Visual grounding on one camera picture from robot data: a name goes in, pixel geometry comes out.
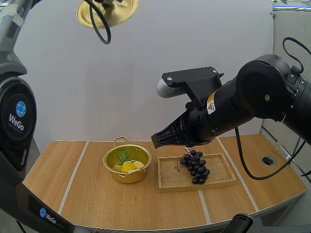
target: grapes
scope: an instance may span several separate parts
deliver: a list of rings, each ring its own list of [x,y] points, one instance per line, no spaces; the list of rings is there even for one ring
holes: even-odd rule
[[[203,168],[203,167],[199,167],[199,168],[198,168],[198,173],[199,173],[199,174],[202,174],[203,172],[204,172],[204,168]]]
[[[197,171],[200,166],[197,164],[193,167],[193,170]]]
[[[190,154],[191,154],[192,156],[194,156],[194,155],[196,155],[196,151],[195,151],[195,150],[192,150],[192,151],[190,152]]]
[[[187,161],[185,159],[181,159],[179,162],[181,165],[185,165],[187,163]]]
[[[199,173],[196,173],[196,174],[195,174],[195,177],[196,177],[198,180],[202,178],[201,175],[200,175]]]
[[[193,179],[192,179],[192,183],[193,183],[193,184],[197,184],[197,183],[199,183],[199,180],[198,180],[197,178],[193,178]]]
[[[206,161],[204,159],[199,161],[199,166],[204,166],[205,164],[206,164]]]
[[[205,167],[206,161],[201,160],[202,156],[201,151],[191,150],[179,160],[179,163],[185,165],[190,175],[194,177],[192,179],[193,184],[204,184],[210,173],[210,170]]]
[[[189,160],[191,158],[191,156],[189,154],[185,154],[184,159],[185,160]]]
[[[199,183],[200,183],[200,184],[204,184],[204,183],[205,183],[205,179],[201,178],[201,179],[199,180]]]
[[[199,155],[195,155],[193,157],[193,160],[196,161],[196,162],[199,162],[200,161],[200,156]]]

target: warning label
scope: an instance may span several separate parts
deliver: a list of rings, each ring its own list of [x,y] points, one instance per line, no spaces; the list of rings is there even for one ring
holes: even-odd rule
[[[215,103],[214,103],[214,96],[215,96],[215,92],[212,93],[207,100],[207,112],[208,112],[208,114],[212,114],[216,110]]]

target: pineapple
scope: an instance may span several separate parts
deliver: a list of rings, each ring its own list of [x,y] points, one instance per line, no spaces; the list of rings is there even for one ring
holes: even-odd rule
[[[125,148],[125,151],[123,154],[116,151],[117,158],[120,161],[117,165],[122,165],[121,171],[123,172],[128,172],[130,170],[137,169],[135,164],[133,164],[133,162],[136,161],[136,160],[133,160],[134,154],[132,154],[132,156],[129,159],[127,159],[127,153],[129,150],[130,150],[129,147]]]

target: wooden tray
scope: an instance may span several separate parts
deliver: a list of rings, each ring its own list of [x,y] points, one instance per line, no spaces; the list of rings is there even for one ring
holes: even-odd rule
[[[201,159],[206,160],[206,167],[210,170],[208,179],[204,184],[193,184],[193,176],[184,165],[176,161],[180,157],[158,157],[157,170],[159,179],[159,193],[185,192],[193,190],[203,190],[209,188],[219,188],[234,185],[236,178],[229,167],[222,153],[203,155]]]

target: white panel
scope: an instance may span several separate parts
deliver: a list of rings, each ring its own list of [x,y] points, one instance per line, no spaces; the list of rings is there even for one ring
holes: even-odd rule
[[[162,73],[212,66],[225,83],[272,52],[270,0],[140,0],[136,13],[112,28],[109,46],[80,25],[78,3],[38,3],[17,42],[37,101],[40,151],[54,140],[150,140],[189,101],[157,95]],[[241,134],[258,133],[260,125],[252,121]]]

